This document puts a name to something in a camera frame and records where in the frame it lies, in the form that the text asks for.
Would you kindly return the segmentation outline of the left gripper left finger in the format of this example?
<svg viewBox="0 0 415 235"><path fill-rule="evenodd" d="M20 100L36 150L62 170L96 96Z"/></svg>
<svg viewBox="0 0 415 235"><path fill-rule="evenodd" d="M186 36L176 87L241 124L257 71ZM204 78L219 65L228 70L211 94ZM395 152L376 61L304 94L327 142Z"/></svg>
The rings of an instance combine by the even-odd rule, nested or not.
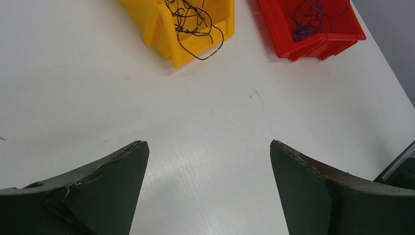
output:
<svg viewBox="0 0 415 235"><path fill-rule="evenodd" d="M32 183L0 191L3 235L127 235L149 159L146 141Z"/></svg>

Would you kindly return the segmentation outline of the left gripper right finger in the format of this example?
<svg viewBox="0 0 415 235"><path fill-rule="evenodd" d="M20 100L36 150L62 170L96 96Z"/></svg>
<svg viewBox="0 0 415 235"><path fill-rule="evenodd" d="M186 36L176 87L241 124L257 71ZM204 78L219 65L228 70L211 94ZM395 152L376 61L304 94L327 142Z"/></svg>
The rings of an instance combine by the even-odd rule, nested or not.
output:
<svg viewBox="0 0 415 235"><path fill-rule="evenodd" d="M289 234L414 234L415 190L354 176L276 140L270 159Z"/></svg>

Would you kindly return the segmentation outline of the red plastic bin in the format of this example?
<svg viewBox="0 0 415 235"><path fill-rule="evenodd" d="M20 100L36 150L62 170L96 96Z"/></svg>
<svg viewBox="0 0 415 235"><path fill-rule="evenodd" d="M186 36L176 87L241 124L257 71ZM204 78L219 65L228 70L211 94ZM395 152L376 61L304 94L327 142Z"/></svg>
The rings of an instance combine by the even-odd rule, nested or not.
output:
<svg viewBox="0 0 415 235"><path fill-rule="evenodd" d="M349 0L260 0L258 4L278 58L323 61L366 40Z"/></svg>

